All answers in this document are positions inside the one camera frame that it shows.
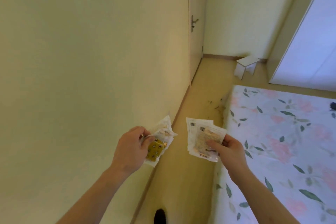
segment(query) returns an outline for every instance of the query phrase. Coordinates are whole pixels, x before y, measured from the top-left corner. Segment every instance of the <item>white packet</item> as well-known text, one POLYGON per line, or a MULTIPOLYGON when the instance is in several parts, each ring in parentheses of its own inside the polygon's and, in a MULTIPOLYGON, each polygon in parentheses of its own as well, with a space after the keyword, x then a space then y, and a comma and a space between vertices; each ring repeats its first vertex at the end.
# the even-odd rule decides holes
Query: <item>white packet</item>
POLYGON ((196 123, 202 122, 202 124, 211 124, 213 125, 213 120, 201 120, 201 119, 192 119, 187 118, 187 130, 188 130, 188 151, 191 151, 195 145, 196 139, 196 123))
POLYGON ((171 128, 169 115, 159 121, 154 128, 149 129, 149 132, 151 133, 150 136, 155 137, 155 141, 149 145, 144 163, 155 167, 159 162, 160 156, 168 149, 177 134, 171 128))
POLYGON ((189 153, 199 158, 205 158, 209 161, 218 162, 217 151, 211 149, 206 144, 206 140, 211 139, 219 144, 222 144, 226 135, 226 129, 207 123, 196 122, 196 130, 195 144, 189 153))

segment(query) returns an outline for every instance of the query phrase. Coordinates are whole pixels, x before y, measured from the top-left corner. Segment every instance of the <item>person's right arm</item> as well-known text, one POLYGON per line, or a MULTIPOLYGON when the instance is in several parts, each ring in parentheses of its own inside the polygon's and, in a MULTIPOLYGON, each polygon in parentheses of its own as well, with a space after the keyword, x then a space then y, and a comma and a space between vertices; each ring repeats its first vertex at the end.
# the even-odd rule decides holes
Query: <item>person's right arm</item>
POLYGON ((250 171, 242 144, 226 135, 223 145, 209 140, 208 145, 218 151, 233 182, 240 188, 259 224, 299 223, 283 204, 250 171))

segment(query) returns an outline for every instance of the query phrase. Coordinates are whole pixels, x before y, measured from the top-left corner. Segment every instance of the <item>person's left hand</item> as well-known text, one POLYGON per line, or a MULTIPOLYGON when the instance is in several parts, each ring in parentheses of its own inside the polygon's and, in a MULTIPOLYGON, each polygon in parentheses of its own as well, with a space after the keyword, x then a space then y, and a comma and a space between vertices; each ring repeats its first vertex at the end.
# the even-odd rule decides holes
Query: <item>person's left hand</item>
POLYGON ((151 136, 141 144, 142 135, 149 136, 150 132, 139 126, 122 135, 115 149, 111 168, 129 176, 141 167, 147 156, 149 144, 155 140, 155 137, 151 136))

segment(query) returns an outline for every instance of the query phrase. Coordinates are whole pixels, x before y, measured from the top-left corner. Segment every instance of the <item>door handle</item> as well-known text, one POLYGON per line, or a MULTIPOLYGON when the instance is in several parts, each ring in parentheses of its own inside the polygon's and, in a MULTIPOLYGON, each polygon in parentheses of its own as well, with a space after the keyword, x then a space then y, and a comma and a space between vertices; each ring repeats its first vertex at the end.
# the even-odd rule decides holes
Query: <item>door handle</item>
POLYGON ((195 21, 194 21, 194 16, 193 15, 191 15, 191 32, 193 32, 194 31, 194 24, 196 23, 196 22, 198 22, 199 21, 199 19, 196 19, 195 21))

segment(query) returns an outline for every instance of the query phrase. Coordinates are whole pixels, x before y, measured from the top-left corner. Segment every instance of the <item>bed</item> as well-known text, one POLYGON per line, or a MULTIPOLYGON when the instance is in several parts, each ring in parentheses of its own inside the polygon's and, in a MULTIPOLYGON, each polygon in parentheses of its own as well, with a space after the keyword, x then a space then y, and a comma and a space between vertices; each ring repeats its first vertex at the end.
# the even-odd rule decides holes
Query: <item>bed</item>
MULTIPOLYGON (((336 100, 234 86, 227 133, 244 146, 250 169, 301 223, 336 223, 336 100)), ((221 162, 208 224, 257 223, 221 162)))

